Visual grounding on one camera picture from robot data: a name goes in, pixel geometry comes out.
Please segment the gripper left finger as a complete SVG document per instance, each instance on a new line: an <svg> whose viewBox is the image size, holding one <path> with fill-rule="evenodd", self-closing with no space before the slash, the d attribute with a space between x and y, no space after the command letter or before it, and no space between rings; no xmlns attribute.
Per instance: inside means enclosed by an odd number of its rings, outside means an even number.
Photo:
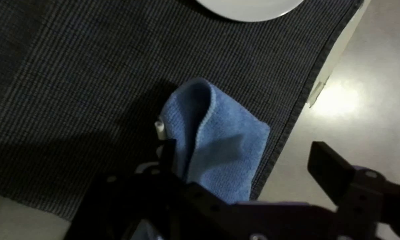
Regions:
<svg viewBox="0 0 400 240"><path fill-rule="evenodd" d="M130 240L142 220L165 240L235 240L220 214L225 203L172 171L176 140L162 140L157 165L92 182L64 240Z"/></svg>

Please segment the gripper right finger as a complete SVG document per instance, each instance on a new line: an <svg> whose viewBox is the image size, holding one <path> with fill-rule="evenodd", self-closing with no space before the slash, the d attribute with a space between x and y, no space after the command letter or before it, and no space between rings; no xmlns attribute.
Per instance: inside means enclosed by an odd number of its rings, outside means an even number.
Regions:
<svg viewBox="0 0 400 240"><path fill-rule="evenodd" d="M320 141L311 144L307 169L337 206L329 239L381 240L376 236L379 223L389 225L400 238L400 184L351 165Z"/></svg>

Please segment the blue microfibre towel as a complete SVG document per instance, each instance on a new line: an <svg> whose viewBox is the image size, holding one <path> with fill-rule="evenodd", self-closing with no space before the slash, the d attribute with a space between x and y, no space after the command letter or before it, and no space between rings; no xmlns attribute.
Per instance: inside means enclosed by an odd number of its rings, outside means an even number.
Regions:
<svg viewBox="0 0 400 240"><path fill-rule="evenodd" d="M229 204L249 200L268 124L203 78L177 88L155 124L160 136L176 141L173 172L184 183Z"/></svg>

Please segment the white plate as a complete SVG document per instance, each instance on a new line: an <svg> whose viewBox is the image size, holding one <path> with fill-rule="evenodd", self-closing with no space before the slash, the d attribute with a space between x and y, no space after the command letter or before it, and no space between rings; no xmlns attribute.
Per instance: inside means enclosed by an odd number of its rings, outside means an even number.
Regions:
<svg viewBox="0 0 400 240"><path fill-rule="evenodd" d="M195 0L204 8L238 22L262 22L291 12L305 0Z"/></svg>

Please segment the dark woven placemat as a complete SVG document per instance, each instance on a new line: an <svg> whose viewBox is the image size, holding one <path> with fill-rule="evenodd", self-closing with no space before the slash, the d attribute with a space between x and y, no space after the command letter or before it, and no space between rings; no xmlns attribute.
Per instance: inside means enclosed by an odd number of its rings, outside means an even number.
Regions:
<svg viewBox="0 0 400 240"><path fill-rule="evenodd" d="M256 199L363 2L241 23L195 0L0 0L0 195L72 219L96 174L153 155L164 101L203 77L271 127Z"/></svg>

